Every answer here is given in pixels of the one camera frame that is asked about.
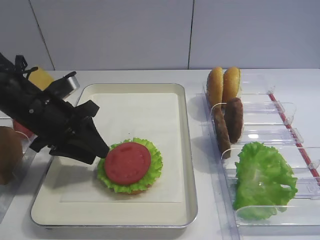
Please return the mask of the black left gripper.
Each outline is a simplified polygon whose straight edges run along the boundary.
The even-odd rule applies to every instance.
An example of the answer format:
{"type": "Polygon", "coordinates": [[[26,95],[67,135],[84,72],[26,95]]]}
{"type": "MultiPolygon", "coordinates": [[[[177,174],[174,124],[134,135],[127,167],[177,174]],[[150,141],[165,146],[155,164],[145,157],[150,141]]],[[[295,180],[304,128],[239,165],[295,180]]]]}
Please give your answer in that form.
{"type": "Polygon", "coordinates": [[[37,135],[30,145],[35,152],[50,148],[52,156],[92,165],[110,150],[93,118],[99,106],[92,100],[73,106],[28,80],[31,70],[22,55],[16,62],[0,56],[0,110],[37,135]]]}

